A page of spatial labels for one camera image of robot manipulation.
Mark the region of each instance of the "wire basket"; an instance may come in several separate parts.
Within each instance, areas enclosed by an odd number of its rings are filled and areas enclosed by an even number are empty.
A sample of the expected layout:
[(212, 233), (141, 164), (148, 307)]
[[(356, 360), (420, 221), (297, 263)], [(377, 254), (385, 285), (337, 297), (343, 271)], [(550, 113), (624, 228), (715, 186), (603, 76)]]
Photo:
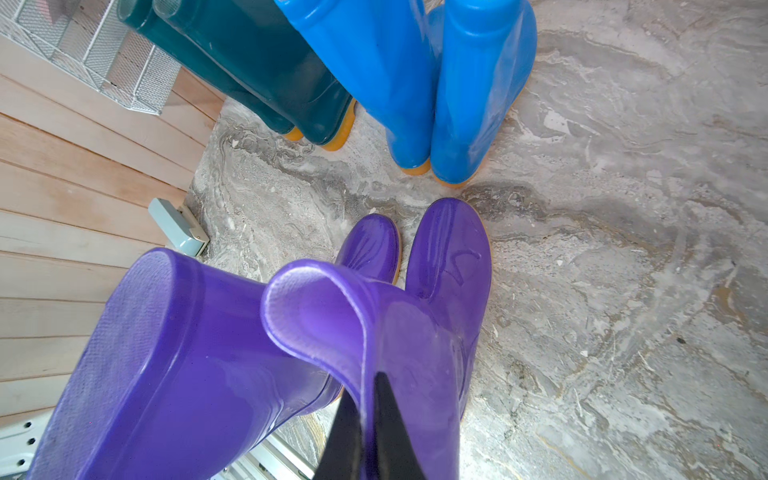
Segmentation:
[(118, 20), (118, 0), (0, 0), (0, 34), (129, 110), (160, 114), (179, 73)]

